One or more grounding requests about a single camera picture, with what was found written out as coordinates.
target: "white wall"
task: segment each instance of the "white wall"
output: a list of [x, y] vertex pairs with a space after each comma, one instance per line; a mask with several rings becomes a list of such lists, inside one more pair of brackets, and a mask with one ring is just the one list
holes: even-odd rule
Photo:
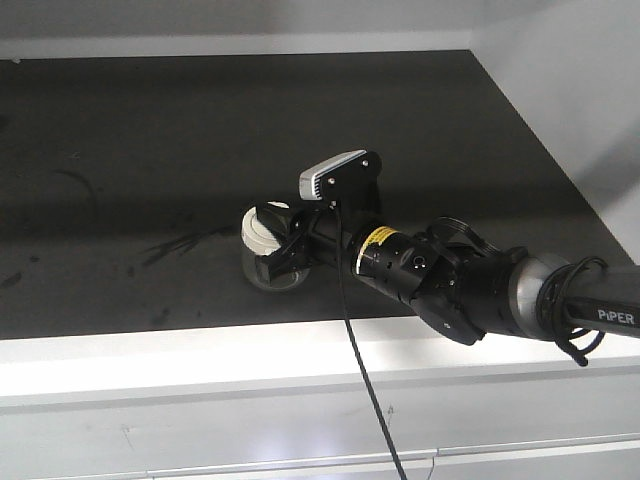
[[485, 0], [472, 51], [640, 262], [640, 2]]
[[4, 0], [0, 58], [466, 49], [467, 0]]

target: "cable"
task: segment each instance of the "cable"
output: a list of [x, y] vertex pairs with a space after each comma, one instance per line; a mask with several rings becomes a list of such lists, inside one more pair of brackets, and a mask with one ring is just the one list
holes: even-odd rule
[[360, 355], [360, 349], [358, 348], [358, 343], [356, 342], [356, 336], [353, 333], [353, 327], [351, 326], [351, 319], [349, 318], [349, 312], [347, 311], [347, 297], [345, 294], [344, 275], [342, 272], [342, 215], [340, 213], [340, 205], [336, 205], [334, 208], [334, 211], [336, 213], [336, 220], [338, 223], [338, 237], [336, 239], [336, 245], [337, 245], [336, 262], [338, 267], [338, 282], [340, 285], [340, 297], [342, 300], [342, 313], [344, 316], [344, 323], [345, 323], [345, 326], [347, 327], [347, 333], [349, 334], [351, 347], [353, 347], [353, 353], [356, 357], [356, 360], [358, 361], [358, 366], [360, 367], [360, 373], [362, 374], [362, 379], [364, 380], [364, 384], [367, 387], [369, 398], [371, 399], [371, 403], [373, 404], [373, 409], [376, 412], [376, 417], [378, 417], [378, 423], [380, 423], [382, 434], [384, 435], [384, 439], [387, 442], [387, 447], [389, 448], [389, 453], [391, 454], [391, 458], [393, 458], [393, 463], [395, 464], [396, 470], [398, 471], [398, 476], [400, 477], [401, 480], [407, 480], [407, 474], [404, 472], [404, 468], [402, 468], [402, 463], [400, 462], [400, 457], [398, 457], [396, 446], [393, 444], [391, 433], [389, 432], [389, 428], [387, 427], [387, 424], [384, 421], [384, 415], [382, 414], [382, 409], [380, 408], [378, 397], [376, 396], [376, 392], [373, 389], [371, 380], [369, 379], [369, 374], [367, 373], [367, 369], [365, 368], [364, 362], [362, 361], [362, 356]]
[[553, 278], [552, 282], [554, 282], [555, 285], [552, 287], [552, 293], [549, 298], [551, 303], [550, 317], [551, 330], [554, 336], [553, 341], [558, 348], [571, 356], [571, 358], [573, 358], [573, 360], [581, 367], [586, 367], [589, 363], [586, 356], [600, 345], [604, 338], [604, 332], [599, 332], [593, 341], [585, 348], [579, 349], [571, 343], [570, 340], [582, 337], [591, 330], [583, 328], [573, 333], [571, 331], [567, 331], [564, 323], [564, 297], [569, 289], [571, 281], [576, 277], [576, 275], [589, 268], [591, 263], [595, 263], [601, 268], [607, 268], [607, 263], [599, 257], [586, 257], [575, 265], [565, 267], [565, 269], [561, 270], [559, 274]]

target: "robotic arm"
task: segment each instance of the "robotic arm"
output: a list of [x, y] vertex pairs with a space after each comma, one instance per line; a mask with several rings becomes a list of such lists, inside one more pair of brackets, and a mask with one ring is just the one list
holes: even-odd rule
[[[381, 168], [374, 152], [343, 153], [300, 175], [299, 205], [247, 212], [243, 266], [252, 283], [294, 288], [314, 265], [340, 259], [343, 271], [451, 340], [472, 345], [497, 333], [553, 341], [581, 366], [604, 332], [640, 337], [639, 267], [609, 268], [597, 257], [569, 264], [525, 247], [501, 251], [450, 217], [406, 235], [381, 219]], [[573, 344], [590, 331], [598, 333], [589, 346]]]

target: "scratch mark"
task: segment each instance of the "scratch mark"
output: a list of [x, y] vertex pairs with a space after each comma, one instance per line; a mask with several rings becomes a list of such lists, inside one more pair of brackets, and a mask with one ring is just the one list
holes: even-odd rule
[[120, 427], [120, 430], [122, 430], [122, 434], [124, 435], [124, 438], [127, 439], [127, 443], [129, 444], [129, 448], [131, 449], [132, 452], [135, 451], [135, 448], [133, 448], [133, 444], [131, 443], [131, 440], [129, 439], [129, 427], [127, 427], [126, 425], [122, 425]]
[[387, 428], [391, 428], [391, 419], [393, 418], [393, 405], [389, 405], [389, 408], [387, 409]]
[[100, 208], [98, 205], [98, 196], [96, 195], [96, 192], [93, 189], [93, 185], [91, 185], [91, 182], [87, 180], [87, 178], [84, 175], [81, 175], [71, 170], [63, 170], [63, 169], [53, 170], [52, 173], [55, 173], [58, 175], [64, 175], [66, 177], [69, 177], [79, 182], [89, 193], [88, 200], [89, 200], [89, 204], [91, 205], [91, 209], [93, 210], [93, 214], [98, 216], [98, 214], [100, 213]]
[[20, 280], [22, 280], [22, 272], [14, 273], [5, 281], [0, 283], [0, 288], [11, 288], [17, 285], [20, 282]]
[[197, 247], [201, 241], [213, 235], [221, 235], [225, 237], [235, 233], [236, 229], [232, 225], [225, 225], [224, 227], [212, 228], [207, 232], [190, 233], [189, 235], [184, 235], [175, 240], [155, 245], [142, 252], [151, 254], [144, 262], [142, 262], [142, 266], [149, 267], [172, 252], [179, 251], [179, 255], [182, 256]]

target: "dark gray surface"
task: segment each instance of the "dark gray surface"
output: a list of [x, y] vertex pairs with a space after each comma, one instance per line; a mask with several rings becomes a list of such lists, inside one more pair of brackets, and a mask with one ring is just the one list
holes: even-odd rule
[[[0, 63], [0, 337], [340, 318], [335, 272], [267, 294], [238, 224], [299, 172], [376, 150], [391, 225], [629, 258], [468, 51]], [[143, 266], [153, 245], [224, 227]], [[357, 282], [354, 317], [410, 312]]]

